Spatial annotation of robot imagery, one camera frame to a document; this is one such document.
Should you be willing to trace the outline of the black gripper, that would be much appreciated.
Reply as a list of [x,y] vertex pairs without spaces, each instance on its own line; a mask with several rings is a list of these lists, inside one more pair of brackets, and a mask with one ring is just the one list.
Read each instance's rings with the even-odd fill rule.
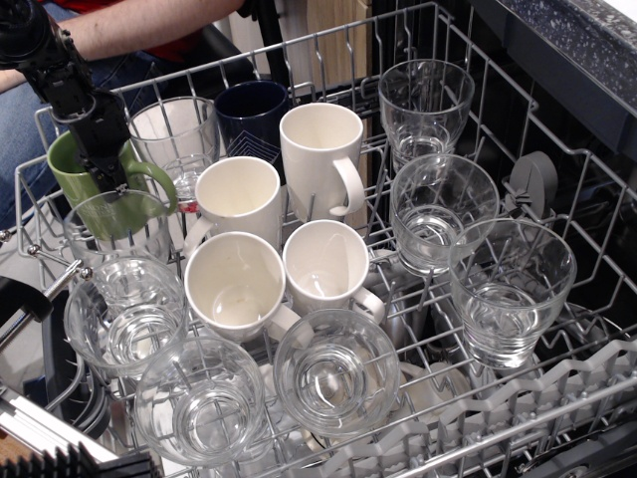
[[67,31],[42,27],[28,41],[22,67],[28,83],[69,128],[80,162],[99,191],[123,194],[129,186],[119,153],[129,134],[121,101],[94,85],[89,65]]

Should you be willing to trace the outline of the person's forearm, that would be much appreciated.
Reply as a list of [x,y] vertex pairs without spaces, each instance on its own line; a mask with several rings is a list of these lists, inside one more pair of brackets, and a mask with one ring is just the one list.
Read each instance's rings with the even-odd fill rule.
[[97,85],[112,89],[141,81],[150,52],[186,39],[236,12],[249,16],[252,1],[41,1],[92,63]]

